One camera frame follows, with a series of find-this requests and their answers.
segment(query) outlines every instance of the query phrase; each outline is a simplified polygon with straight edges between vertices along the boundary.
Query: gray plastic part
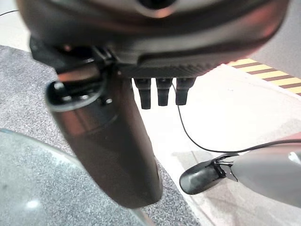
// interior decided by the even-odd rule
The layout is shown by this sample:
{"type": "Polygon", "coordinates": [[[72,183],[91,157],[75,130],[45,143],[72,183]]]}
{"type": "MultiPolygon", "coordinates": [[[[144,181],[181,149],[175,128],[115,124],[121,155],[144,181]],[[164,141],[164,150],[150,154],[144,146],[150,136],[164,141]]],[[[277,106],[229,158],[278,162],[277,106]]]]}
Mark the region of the gray plastic part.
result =
{"type": "Polygon", "coordinates": [[[238,157],[238,181],[254,192],[301,208],[301,145],[277,145],[238,157]]]}

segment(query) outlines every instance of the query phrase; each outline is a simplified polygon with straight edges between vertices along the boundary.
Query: white tile floor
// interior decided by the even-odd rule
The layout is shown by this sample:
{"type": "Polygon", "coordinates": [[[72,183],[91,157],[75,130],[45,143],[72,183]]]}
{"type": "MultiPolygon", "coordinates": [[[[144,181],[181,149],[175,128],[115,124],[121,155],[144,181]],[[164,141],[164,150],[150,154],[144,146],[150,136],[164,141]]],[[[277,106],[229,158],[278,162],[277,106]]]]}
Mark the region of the white tile floor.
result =
{"type": "MultiPolygon", "coordinates": [[[[13,6],[11,0],[0,2],[0,13],[13,6]]],[[[29,50],[29,33],[18,13],[0,17],[0,31],[0,45],[29,50]]],[[[198,161],[217,155],[200,150],[186,138],[174,100],[171,90],[170,105],[158,107],[153,82],[152,109],[141,114],[155,155],[178,185],[184,169],[196,163],[191,152],[198,161]]],[[[301,97],[226,65],[198,78],[181,110],[187,131],[212,149],[237,150],[301,131],[301,97]]],[[[229,180],[184,197],[205,226],[298,226],[301,222],[300,209],[229,180]]]]}

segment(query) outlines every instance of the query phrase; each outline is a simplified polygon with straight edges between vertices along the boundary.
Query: speckled gray floor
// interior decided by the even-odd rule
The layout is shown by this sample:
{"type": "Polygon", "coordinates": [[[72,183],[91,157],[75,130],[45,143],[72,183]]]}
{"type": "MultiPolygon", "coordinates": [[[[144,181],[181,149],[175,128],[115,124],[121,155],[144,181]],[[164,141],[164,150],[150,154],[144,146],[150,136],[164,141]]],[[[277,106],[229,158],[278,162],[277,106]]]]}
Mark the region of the speckled gray floor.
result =
{"type": "MultiPolygon", "coordinates": [[[[53,69],[33,61],[29,53],[0,46],[0,128],[29,135],[72,154],[44,105],[44,88],[55,78],[53,69]]],[[[144,210],[156,225],[200,225],[169,175],[160,169],[163,198],[144,210]]]]}

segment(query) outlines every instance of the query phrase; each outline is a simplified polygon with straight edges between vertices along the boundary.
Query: camera lens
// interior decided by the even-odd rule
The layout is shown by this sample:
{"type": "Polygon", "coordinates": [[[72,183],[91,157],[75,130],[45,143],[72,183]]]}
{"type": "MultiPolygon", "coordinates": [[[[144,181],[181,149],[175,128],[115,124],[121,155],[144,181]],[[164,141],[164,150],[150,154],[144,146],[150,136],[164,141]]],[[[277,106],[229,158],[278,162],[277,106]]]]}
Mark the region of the camera lens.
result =
{"type": "Polygon", "coordinates": [[[162,9],[170,6],[176,0],[138,0],[143,6],[149,9],[162,9]]]}

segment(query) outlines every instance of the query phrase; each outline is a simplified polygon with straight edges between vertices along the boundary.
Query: black plastic tab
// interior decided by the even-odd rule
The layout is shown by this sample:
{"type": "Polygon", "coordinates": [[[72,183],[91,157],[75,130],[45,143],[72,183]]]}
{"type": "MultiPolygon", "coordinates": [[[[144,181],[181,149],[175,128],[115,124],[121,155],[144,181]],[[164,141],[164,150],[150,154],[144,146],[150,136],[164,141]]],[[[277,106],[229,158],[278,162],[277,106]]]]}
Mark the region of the black plastic tab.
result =
{"type": "Polygon", "coordinates": [[[158,105],[167,106],[168,104],[168,93],[171,87],[173,79],[156,79],[158,88],[158,105]]]}
{"type": "Polygon", "coordinates": [[[177,88],[175,92],[175,103],[185,105],[187,102],[188,90],[193,86],[196,78],[177,79],[177,88]]]}
{"type": "Polygon", "coordinates": [[[139,89],[141,108],[151,108],[151,79],[135,79],[136,87],[139,89]]]}

